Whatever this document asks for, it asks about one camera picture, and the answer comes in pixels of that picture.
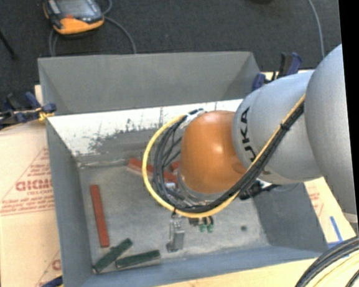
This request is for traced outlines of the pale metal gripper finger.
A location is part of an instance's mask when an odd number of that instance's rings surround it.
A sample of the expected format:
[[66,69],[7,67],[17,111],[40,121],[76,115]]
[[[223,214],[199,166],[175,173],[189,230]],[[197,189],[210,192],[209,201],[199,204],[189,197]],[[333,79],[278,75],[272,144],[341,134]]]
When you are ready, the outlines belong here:
[[181,250],[184,247],[185,230],[182,228],[180,221],[174,222],[174,244],[175,249]]
[[170,223],[169,224],[169,241],[166,244],[166,249],[170,253],[170,252],[176,251],[176,248],[175,248],[176,229],[175,229],[175,222],[173,220],[170,220],[169,223]]

